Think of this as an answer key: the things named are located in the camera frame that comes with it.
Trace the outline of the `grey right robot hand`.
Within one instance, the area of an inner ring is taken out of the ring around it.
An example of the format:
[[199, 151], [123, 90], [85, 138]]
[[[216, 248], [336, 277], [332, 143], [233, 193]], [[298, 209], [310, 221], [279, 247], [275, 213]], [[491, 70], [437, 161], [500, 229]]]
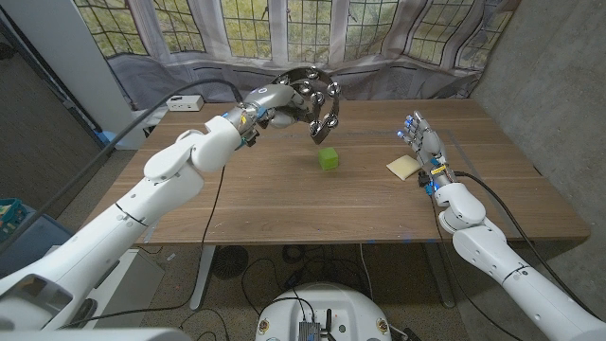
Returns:
[[443, 141], [419, 111], [406, 117], [397, 135], [413, 150], [421, 169], [435, 185], [442, 187], [456, 181]]

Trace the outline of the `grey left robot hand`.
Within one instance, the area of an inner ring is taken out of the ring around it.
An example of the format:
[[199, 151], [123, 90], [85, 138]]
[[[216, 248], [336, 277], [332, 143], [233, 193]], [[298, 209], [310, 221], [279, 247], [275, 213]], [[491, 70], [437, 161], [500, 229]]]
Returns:
[[281, 83], [253, 90], [244, 98], [242, 106], [252, 111], [257, 121], [266, 121], [276, 129], [293, 125], [308, 113], [303, 97], [291, 86]]

